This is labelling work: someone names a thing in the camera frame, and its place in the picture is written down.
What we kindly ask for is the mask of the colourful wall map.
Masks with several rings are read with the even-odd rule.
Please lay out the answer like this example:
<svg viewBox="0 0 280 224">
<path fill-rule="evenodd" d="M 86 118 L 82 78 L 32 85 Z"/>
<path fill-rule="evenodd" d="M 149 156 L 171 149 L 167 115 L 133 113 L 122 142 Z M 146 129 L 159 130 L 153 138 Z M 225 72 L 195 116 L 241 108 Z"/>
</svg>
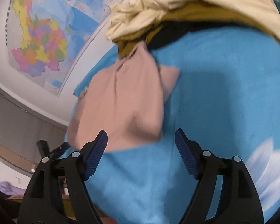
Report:
<svg viewBox="0 0 280 224">
<path fill-rule="evenodd" d="M 9 64 L 59 95 L 83 48 L 102 23 L 67 0 L 11 0 L 6 24 Z"/>
</svg>

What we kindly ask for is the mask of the cream yellow garment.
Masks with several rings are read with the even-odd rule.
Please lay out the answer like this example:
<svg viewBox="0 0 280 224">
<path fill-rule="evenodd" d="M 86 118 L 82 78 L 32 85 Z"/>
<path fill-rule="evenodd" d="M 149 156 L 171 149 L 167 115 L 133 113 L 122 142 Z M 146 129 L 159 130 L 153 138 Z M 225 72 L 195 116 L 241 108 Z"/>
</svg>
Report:
<svg viewBox="0 0 280 224">
<path fill-rule="evenodd" d="M 112 8 L 106 37 L 117 41 L 163 21 L 241 21 L 280 41 L 273 0 L 126 0 Z"/>
</svg>

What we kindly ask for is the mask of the pink beige coat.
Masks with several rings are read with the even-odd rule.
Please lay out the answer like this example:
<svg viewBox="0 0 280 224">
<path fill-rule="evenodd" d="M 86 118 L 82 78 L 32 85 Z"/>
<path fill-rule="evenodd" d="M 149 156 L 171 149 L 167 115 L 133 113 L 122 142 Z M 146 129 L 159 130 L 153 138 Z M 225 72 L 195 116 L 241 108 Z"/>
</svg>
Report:
<svg viewBox="0 0 280 224">
<path fill-rule="evenodd" d="M 138 43 L 126 58 L 97 72 L 79 96 L 69 145 L 81 150 L 101 130 L 108 135 L 108 152 L 159 141 L 164 105 L 179 75 L 179 69 L 159 65 L 145 43 Z"/>
</svg>

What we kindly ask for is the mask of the grey wardrobe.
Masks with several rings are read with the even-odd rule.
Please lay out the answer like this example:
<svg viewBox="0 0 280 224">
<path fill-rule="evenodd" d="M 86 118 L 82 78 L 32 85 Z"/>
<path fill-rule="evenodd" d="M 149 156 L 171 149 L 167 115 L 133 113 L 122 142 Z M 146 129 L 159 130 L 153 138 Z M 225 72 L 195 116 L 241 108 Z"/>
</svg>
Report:
<svg viewBox="0 0 280 224">
<path fill-rule="evenodd" d="M 19 102 L 0 88 L 0 161 L 31 177 L 41 160 L 37 142 L 60 146 L 67 127 Z"/>
</svg>

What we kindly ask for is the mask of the blue bed sheet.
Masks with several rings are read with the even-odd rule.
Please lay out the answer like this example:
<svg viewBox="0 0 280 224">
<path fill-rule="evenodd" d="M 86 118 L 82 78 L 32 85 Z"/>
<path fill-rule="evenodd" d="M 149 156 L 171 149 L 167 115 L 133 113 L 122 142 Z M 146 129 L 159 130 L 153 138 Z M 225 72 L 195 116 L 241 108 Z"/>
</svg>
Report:
<svg viewBox="0 0 280 224">
<path fill-rule="evenodd" d="M 247 160 L 265 140 L 280 152 L 280 45 L 243 27 L 189 32 L 151 52 L 180 77 L 164 107 L 163 138 L 106 153 L 86 183 L 119 223 L 178 223 L 196 187 L 174 142 L 181 128 L 216 156 Z"/>
</svg>

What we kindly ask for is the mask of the purple cloth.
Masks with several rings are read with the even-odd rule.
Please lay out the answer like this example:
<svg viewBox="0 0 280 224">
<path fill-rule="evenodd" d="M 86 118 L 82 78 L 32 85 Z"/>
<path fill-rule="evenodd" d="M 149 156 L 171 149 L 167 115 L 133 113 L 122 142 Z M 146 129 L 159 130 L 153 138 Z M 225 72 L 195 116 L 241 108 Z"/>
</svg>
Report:
<svg viewBox="0 0 280 224">
<path fill-rule="evenodd" d="M 0 182 L 0 192 L 8 196 L 17 196 L 23 195 L 25 193 L 25 189 L 15 187 L 10 182 L 2 181 Z"/>
</svg>

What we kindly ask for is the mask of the olive mustard garment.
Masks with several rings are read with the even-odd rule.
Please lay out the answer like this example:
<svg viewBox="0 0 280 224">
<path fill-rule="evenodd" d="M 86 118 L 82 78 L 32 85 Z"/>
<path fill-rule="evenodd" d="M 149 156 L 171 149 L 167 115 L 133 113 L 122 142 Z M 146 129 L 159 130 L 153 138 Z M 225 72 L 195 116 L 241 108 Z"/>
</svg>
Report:
<svg viewBox="0 0 280 224">
<path fill-rule="evenodd" d="M 255 19 L 201 0 L 191 1 L 186 5 L 170 10 L 157 21 L 149 22 L 141 28 L 112 39 L 118 46 L 119 58 L 127 57 L 140 41 L 144 41 L 150 50 L 160 48 L 181 37 L 189 31 L 226 25 L 243 25 L 252 27 L 280 41 L 271 29 L 261 25 Z"/>
</svg>

